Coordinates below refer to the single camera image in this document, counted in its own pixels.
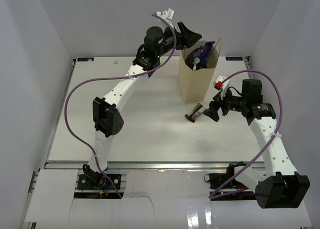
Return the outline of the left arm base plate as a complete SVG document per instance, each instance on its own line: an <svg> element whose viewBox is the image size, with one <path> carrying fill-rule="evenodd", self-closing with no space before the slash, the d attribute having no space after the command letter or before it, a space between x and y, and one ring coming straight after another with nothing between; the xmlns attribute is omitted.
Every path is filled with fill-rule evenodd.
<svg viewBox="0 0 320 229"><path fill-rule="evenodd" d="M122 175L121 174L107 174L107 176L112 180L114 183L115 187L120 190L121 189L121 180L122 180ZM106 179L105 177L102 177L99 182L95 182L92 179L90 179L87 175L85 174L80 174L78 176L78 181L77 181L77 190L80 191L90 191L90 190L98 190L102 192L107 192L107 191L113 191L114 187L112 186L111 182Z"/></svg>

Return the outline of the dark purple snack bag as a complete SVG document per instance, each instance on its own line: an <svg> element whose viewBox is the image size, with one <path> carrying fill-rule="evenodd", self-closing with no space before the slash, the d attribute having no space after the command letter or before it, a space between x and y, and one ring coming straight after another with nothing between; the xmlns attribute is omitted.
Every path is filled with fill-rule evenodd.
<svg viewBox="0 0 320 229"><path fill-rule="evenodd" d="M210 57L211 49L215 41L208 41L204 45L194 49L185 59L185 64L192 70L198 71L207 68L207 63Z"/></svg>

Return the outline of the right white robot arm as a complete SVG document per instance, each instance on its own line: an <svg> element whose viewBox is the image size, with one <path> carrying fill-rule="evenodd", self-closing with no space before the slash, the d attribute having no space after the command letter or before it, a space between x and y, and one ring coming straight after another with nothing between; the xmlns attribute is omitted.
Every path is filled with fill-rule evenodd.
<svg viewBox="0 0 320 229"><path fill-rule="evenodd" d="M262 82L244 79L238 96L232 94L229 83L223 76L215 80L213 86L218 93L204 115L218 122L219 110L224 116L230 111L241 113L258 143L258 156L263 158L265 174L255 171L249 162L230 163L225 181L210 199L219 198L218 191L227 185L233 189L242 185L254 192L262 209L298 208L310 187L310 180L299 174L289 159L281 135L276 132L279 120L275 110L270 103L263 102Z"/></svg>

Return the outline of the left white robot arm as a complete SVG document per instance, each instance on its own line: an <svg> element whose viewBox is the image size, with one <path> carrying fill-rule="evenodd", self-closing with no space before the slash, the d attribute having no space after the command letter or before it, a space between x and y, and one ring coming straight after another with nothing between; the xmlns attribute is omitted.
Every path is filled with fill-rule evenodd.
<svg viewBox="0 0 320 229"><path fill-rule="evenodd" d="M189 49L202 38L201 34L189 30L183 22L177 25L178 29L150 27L126 73L127 78L119 82L103 98L96 97L93 100L94 152L82 168L88 182L94 188L99 189L105 185L106 176L101 172L108 167L108 155L114 136L124 126L121 111L128 99L151 77L152 70L160 65L161 56L172 49Z"/></svg>

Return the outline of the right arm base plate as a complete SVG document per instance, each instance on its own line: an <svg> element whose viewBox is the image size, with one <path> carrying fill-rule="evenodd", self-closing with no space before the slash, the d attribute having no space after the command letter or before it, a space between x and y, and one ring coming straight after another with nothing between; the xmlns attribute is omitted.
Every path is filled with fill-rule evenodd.
<svg viewBox="0 0 320 229"><path fill-rule="evenodd" d="M216 190L220 185L222 185L226 180L228 179L228 176L226 173L207 173L203 180L209 184L210 194ZM237 191L240 189L244 189L245 186L236 181L233 180L229 184L227 184L223 189L221 189L216 195L225 195L227 192L231 191ZM244 190L239 193L233 193L225 196L221 196L219 198L212 199L211 201L255 201L256 196L255 194L250 190Z"/></svg>

